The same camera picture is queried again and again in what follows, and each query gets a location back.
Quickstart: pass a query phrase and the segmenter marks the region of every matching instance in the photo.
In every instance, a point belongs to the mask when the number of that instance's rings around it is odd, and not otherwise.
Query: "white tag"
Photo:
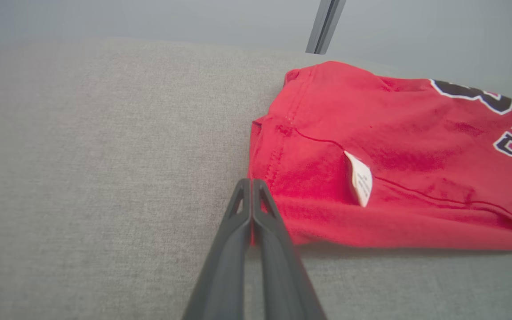
[[[370,192],[372,191],[372,174],[366,164],[355,158],[352,154],[345,152],[350,161],[351,184],[359,200],[361,207],[366,207]]]

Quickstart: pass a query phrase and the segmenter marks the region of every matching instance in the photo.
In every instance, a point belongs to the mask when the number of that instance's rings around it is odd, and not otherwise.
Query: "t-shirt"
[[[364,206],[350,156],[370,170]],[[248,177],[296,244],[512,250],[512,99],[337,62],[292,70],[252,124]]]

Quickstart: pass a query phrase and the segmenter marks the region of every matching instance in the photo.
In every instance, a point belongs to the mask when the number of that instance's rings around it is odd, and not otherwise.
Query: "gray fabric surface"
[[[325,59],[130,39],[0,53],[0,319],[179,319],[251,120]],[[301,253],[332,320],[512,319],[512,253]],[[247,264],[258,319],[254,249]]]

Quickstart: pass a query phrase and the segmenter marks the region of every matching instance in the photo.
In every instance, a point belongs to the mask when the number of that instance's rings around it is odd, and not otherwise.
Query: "gray wall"
[[[304,52],[320,0],[0,0],[0,49],[128,36]]]
[[[327,54],[512,97],[512,0],[347,0]]]
[[[104,36],[304,52],[320,0],[0,0],[0,49]],[[512,1],[347,0],[327,56],[512,97]]]

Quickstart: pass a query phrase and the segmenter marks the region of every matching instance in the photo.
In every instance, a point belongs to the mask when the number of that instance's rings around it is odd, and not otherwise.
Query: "stitching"
[[[313,66],[313,68],[311,68],[309,70],[309,75],[308,75],[308,79],[307,81],[303,81],[301,84],[300,84],[300,87],[297,89],[298,93],[293,97],[291,103],[290,103],[290,107],[288,108],[288,111],[287,111],[287,117],[288,117],[288,120],[290,121],[290,112],[292,110],[293,111],[293,117],[292,117],[292,120],[293,118],[295,117],[295,112],[297,111],[297,108],[299,108],[299,105],[301,103],[301,100],[303,100],[303,97],[305,95],[305,93],[307,92],[307,89],[309,88],[312,80],[313,80],[313,70],[315,70],[315,68],[317,67],[317,65]],[[295,100],[297,98],[300,98],[298,103],[295,103]],[[274,186],[274,180],[276,179],[276,176],[278,175],[278,171],[279,171],[279,168],[280,168],[280,163],[282,162],[282,156],[284,154],[284,147],[286,145],[286,134],[282,134],[282,139],[279,143],[279,154],[278,154],[278,158],[276,160],[276,168],[273,170],[272,172],[272,177],[270,178],[269,177],[269,171],[272,169],[272,159],[274,157],[274,155],[276,154],[276,152],[273,152],[272,153],[272,156],[270,156],[270,166],[268,166],[268,170],[266,171],[266,180],[268,180],[270,183],[268,184],[268,188],[270,188],[270,190],[272,189],[272,187]]]
[[[341,150],[345,150],[345,148],[341,144],[339,144],[338,142],[335,142],[333,140],[321,140],[321,139],[311,138],[310,136],[306,136],[306,135],[302,134],[299,130],[297,130],[297,128],[294,127],[293,129],[295,130],[295,132],[297,132],[300,136],[303,136],[304,138],[307,138],[309,140],[314,140],[314,141],[317,141],[317,142],[328,142],[328,143],[331,143],[331,144],[335,144]],[[415,193],[419,194],[420,196],[422,196],[423,198],[431,199],[431,200],[434,200],[434,201],[450,202],[450,203],[463,204],[463,205],[479,204],[479,203],[486,204],[486,205],[491,205],[492,207],[501,209],[502,211],[506,212],[508,215],[510,215],[512,217],[512,213],[509,210],[505,209],[504,207],[501,207],[498,204],[494,204],[494,203],[490,203],[490,202],[486,202],[486,201],[479,201],[479,200],[462,202],[462,201],[451,200],[451,199],[435,198],[433,196],[427,195],[427,194],[425,194],[423,192],[420,192],[418,190],[410,189],[410,188],[404,187],[404,186],[402,186],[400,184],[397,184],[396,182],[392,182],[390,180],[386,180],[385,178],[380,178],[380,177],[375,176],[375,175],[373,175],[372,177],[377,179],[377,180],[381,180],[381,181],[387,182],[388,184],[392,184],[393,186],[396,186],[396,187],[401,188],[403,190],[415,192]]]

